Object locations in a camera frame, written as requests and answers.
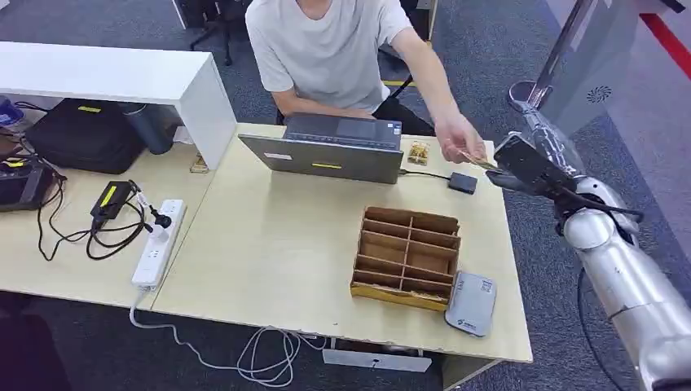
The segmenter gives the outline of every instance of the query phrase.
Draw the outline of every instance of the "laptop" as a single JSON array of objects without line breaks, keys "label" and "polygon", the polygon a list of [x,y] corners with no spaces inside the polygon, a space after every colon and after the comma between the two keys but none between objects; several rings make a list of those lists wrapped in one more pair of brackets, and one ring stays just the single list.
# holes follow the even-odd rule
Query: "laptop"
[{"label": "laptop", "polygon": [[390,184],[398,181],[403,159],[400,122],[317,114],[301,114],[299,121],[292,120],[283,138],[251,134],[238,138],[274,171]]}]

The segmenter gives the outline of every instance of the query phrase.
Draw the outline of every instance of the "white shelf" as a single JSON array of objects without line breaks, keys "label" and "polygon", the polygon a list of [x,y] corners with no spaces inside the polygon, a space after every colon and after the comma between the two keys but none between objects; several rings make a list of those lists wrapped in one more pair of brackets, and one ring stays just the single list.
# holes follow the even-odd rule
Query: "white shelf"
[{"label": "white shelf", "polygon": [[0,42],[0,58],[0,94],[174,106],[211,169],[235,132],[210,53]]}]

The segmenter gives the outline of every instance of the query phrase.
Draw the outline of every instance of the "power strip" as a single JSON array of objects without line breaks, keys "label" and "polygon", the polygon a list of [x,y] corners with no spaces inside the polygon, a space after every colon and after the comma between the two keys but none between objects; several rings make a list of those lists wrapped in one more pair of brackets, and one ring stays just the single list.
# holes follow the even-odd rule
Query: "power strip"
[{"label": "power strip", "polygon": [[163,270],[168,265],[170,254],[173,252],[175,238],[178,237],[180,224],[185,216],[187,206],[182,200],[165,200],[158,209],[160,214],[170,217],[172,222],[168,228],[162,229],[154,226],[154,231],[149,234],[149,239],[142,257],[139,259],[137,270],[132,276],[132,284],[139,288],[156,288]]}]

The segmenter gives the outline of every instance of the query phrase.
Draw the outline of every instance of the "wooden desk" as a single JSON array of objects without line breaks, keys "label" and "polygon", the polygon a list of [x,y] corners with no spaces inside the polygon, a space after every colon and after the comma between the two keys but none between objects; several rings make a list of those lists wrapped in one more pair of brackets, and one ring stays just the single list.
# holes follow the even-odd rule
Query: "wooden desk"
[{"label": "wooden desk", "polygon": [[[194,146],[175,144],[164,155],[144,152],[134,165],[122,175],[88,173],[78,170],[60,170],[68,177],[65,201],[58,212],[55,226],[64,234],[84,230],[91,224],[91,207],[109,181],[133,179],[155,206],[164,199],[183,199],[187,203],[187,216],[178,235],[176,247],[187,233],[199,208],[213,174],[190,174],[196,160]],[[53,249],[57,235],[48,226],[48,217],[57,204],[48,205],[43,214],[46,237],[43,248]],[[124,207],[110,227],[136,222],[137,214]],[[113,242],[128,235],[100,235]],[[86,239],[70,244],[62,243],[51,262],[45,261],[37,249],[38,228],[36,211],[2,213],[0,216],[0,288],[6,291],[30,293],[67,300],[90,301],[105,305],[129,307],[137,296],[132,286],[132,274],[139,262],[147,240],[141,234],[132,244],[113,257],[92,261],[86,256]],[[95,253],[98,246],[92,246]],[[151,302],[143,303],[143,308]]]},{"label": "wooden desk", "polygon": [[[237,129],[276,137],[283,131],[273,125]],[[413,139],[421,138],[406,137],[404,151]],[[473,175],[475,195],[412,174],[391,186],[274,173],[234,137],[152,309],[441,352],[449,355],[445,389],[499,360],[531,362],[502,192],[480,169],[444,161],[434,138],[422,139],[432,144],[429,166],[406,162],[404,168]],[[369,205],[460,220],[460,268],[497,285],[489,336],[449,327],[441,313],[351,297],[359,224]]]}]

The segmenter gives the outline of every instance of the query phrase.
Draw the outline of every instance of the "red stripe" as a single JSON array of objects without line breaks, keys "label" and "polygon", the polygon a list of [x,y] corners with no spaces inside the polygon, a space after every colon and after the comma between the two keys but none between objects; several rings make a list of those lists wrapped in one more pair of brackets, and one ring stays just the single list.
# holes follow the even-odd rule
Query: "red stripe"
[{"label": "red stripe", "polygon": [[689,53],[684,44],[677,39],[657,14],[640,14],[640,18],[660,41],[660,44],[669,53],[670,57],[679,65],[679,68],[691,79],[691,53]]}]

